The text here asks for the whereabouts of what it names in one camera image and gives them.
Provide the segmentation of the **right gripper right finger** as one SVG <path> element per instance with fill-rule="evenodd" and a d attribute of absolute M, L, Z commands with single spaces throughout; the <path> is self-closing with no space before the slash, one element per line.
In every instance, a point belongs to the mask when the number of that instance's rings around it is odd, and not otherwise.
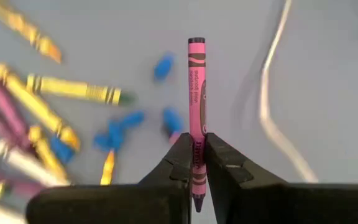
<path fill-rule="evenodd" d="M 286 182 L 214 133 L 206 163 L 218 224 L 358 224 L 358 184 Z"/>

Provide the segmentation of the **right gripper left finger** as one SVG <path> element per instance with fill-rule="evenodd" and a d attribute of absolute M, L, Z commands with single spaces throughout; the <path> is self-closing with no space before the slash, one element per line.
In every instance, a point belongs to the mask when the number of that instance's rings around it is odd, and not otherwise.
<path fill-rule="evenodd" d="M 73 185 L 41 191 L 28 224 L 191 224 L 192 137 L 183 133 L 137 184 Z"/>

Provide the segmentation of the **blue crayon piece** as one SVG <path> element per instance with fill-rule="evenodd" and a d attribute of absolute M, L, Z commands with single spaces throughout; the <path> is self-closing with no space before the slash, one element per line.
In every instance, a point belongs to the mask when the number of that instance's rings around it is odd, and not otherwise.
<path fill-rule="evenodd" d="M 140 125 L 145 119 L 145 113 L 143 111 L 133 111 L 125 115 L 119 122 L 120 127 L 127 129 Z"/>
<path fill-rule="evenodd" d="M 167 107 L 163 109 L 163 126 L 169 137 L 183 131 L 183 118 L 175 108 Z"/>
<path fill-rule="evenodd" d="M 154 67 L 154 79 L 161 81 L 166 79 L 173 67 L 175 56 L 171 53 L 163 55 Z"/>
<path fill-rule="evenodd" d="M 66 145 L 56 136 L 52 136 L 50 139 L 50 145 L 52 151 L 62 164 L 68 164 L 74 156 L 74 151 L 70 146 Z"/>
<path fill-rule="evenodd" d="M 124 143 L 124 130 L 118 121 L 110 121 L 108 131 L 94 136 L 93 144 L 102 151 L 118 151 Z"/>

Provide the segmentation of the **blue-grey table mat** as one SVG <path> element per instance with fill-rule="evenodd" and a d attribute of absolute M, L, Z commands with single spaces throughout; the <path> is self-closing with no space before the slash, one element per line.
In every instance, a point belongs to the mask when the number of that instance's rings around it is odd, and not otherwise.
<path fill-rule="evenodd" d="M 57 64 L 0 23 L 0 63 L 137 94 L 144 123 L 126 135 L 117 182 L 137 184 L 173 144 L 164 108 L 190 136 L 188 39 L 206 41 L 206 132 L 289 183 L 358 184 L 358 0 L 3 0 L 63 51 Z M 171 53 L 166 79 L 154 79 Z M 73 185 L 99 185 L 97 131 L 117 106 L 46 97 L 78 136 Z"/>

